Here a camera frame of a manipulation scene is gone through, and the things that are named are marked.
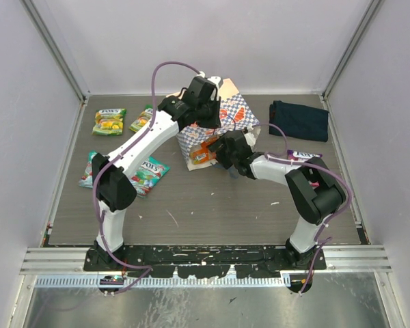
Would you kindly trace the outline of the blue checkered paper bag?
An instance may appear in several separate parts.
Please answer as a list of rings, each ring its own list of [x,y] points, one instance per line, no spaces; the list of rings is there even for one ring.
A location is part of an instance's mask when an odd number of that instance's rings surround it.
[[[254,128],[254,126],[260,122],[231,79],[223,79],[223,84],[219,88],[219,95],[221,97],[220,128],[201,128],[197,124],[192,124],[176,136],[189,171],[203,169],[217,163],[215,159],[209,159],[203,163],[194,163],[191,158],[190,154],[199,150],[205,141],[220,137],[228,131],[248,128],[249,131],[254,130],[254,140],[251,143],[254,146],[259,136],[261,128]]]

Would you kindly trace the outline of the orange Fox's candy bag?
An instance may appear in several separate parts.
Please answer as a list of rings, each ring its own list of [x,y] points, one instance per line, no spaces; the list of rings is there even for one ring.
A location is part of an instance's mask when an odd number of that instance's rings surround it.
[[[192,164],[199,165],[215,159],[216,154],[211,152],[208,149],[208,146],[216,142],[218,138],[218,136],[214,135],[203,141],[201,144],[193,146],[189,153],[189,158],[191,159]]]

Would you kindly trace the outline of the purple berries candy bag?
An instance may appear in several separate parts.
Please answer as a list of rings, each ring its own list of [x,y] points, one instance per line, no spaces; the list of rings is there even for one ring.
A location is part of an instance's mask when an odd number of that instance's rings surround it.
[[[300,152],[297,150],[287,150],[287,159],[290,161],[294,161],[294,162],[306,162],[309,161],[311,164],[315,164],[317,166],[320,165],[320,163],[315,160],[313,161],[312,158],[322,158],[322,154],[312,154],[309,152]],[[306,167],[306,166],[302,166],[302,173],[304,175],[304,177],[307,179],[307,181],[309,182],[310,186],[313,188],[316,188],[319,186],[319,182],[317,181],[317,179],[314,177],[314,169],[312,167]]]

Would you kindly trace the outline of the aluminium front rail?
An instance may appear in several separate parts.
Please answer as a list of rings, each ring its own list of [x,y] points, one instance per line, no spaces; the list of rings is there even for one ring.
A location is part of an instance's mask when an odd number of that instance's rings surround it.
[[[322,250],[328,271],[392,271],[382,245],[325,245]],[[86,247],[29,248],[23,259],[20,274],[81,273],[86,252]]]

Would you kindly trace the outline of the green Fox's spring tea candy bag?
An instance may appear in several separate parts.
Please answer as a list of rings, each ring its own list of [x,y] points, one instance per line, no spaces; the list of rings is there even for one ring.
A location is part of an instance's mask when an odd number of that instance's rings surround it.
[[[126,109],[101,109],[95,113],[93,135],[117,136],[122,135]]]

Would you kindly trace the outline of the dark navy folded cloth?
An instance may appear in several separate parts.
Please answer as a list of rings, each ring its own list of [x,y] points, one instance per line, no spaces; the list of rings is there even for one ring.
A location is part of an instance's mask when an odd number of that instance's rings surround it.
[[[287,137],[327,142],[329,112],[305,105],[273,101],[269,105],[269,123],[278,126]]]

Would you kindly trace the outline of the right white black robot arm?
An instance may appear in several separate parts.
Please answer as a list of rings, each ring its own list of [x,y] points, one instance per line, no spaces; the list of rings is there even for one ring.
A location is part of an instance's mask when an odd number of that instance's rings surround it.
[[[302,269],[313,257],[318,238],[331,218],[351,201],[352,192],[320,157],[305,161],[280,159],[270,152],[253,150],[254,134],[229,131],[207,146],[225,169],[234,167],[252,180],[268,180],[288,187],[299,219],[285,244],[290,267]]]

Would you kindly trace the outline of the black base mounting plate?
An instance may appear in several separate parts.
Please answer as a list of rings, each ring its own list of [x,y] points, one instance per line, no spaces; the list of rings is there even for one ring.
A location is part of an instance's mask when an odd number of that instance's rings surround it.
[[[94,245],[85,255],[83,270],[123,271],[137,277],[142,266],[150,266],[152,277],[170,278],[174,275],[186,279],[225,277],[234,269],[239,279],[253,277],[279,277],[285,270],[308,270],[311,263],[315,269],[326,269],[323,252],[296,260],[282,246],[275,245],[125,245],[114,255],[134,268],[114,261],[102,249]]]

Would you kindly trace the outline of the teal Fox's blossom candy bag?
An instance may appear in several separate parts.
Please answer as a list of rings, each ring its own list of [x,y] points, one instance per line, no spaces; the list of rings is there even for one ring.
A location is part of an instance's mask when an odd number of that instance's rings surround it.
[[[87,156],[87,164],[83,172],[82,177],[78,181],[78,185],[83,188],[91,189],[93,186],[92,181],[92,159],[97,154],[96,151],[90,151]]]

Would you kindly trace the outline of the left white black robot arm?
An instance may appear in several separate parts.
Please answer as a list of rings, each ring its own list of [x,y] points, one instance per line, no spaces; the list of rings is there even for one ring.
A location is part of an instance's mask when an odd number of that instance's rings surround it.
[[[220,77],[199,74],[180,95],[166,96],[151,120],[119,148],[92,159],[92,197],[99,223],[94,248],[99,263],[108,271],[123,266],[123,223],[126,209],[137,191],[130,179],[141,164],[168,139],[196,123],[203,128],[221,126]]]

